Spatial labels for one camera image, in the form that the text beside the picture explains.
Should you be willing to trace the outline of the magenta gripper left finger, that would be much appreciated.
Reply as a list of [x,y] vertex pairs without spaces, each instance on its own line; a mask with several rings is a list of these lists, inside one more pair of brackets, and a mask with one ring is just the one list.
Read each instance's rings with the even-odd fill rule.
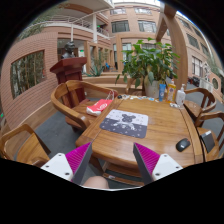
[[92,143],[84,144],[71,152],[58,153],[42,169],[79,185],[92,154]]

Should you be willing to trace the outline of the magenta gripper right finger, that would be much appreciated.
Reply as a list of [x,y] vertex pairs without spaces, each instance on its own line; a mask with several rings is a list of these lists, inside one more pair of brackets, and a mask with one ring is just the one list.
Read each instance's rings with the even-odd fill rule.
[[182,169],[168,154],[159,155],[138,143],[133,144],[133,154],[145,185]]

